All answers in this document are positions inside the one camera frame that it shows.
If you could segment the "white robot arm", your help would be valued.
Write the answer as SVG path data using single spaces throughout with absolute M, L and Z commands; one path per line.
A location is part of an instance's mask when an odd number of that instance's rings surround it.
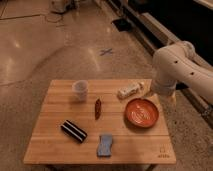
M 150 89 L 160 95 L 171 96 L 177 82 L 182 82 L 213 105 L 213 71 L 193 62 L 195 47 L 179 41 L 159 48 L 153 54 L 156 70 Z

